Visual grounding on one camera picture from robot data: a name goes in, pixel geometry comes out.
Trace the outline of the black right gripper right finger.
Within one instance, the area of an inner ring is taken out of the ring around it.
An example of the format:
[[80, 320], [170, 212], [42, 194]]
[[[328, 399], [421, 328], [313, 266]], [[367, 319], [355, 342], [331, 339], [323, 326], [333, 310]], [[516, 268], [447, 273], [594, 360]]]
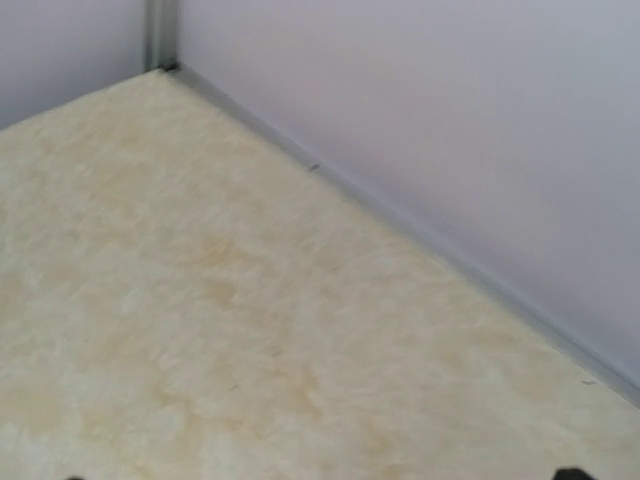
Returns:
[[563, 467], [555, 471], [553, 480], [593, 480], [593, 477], [579, 467]]

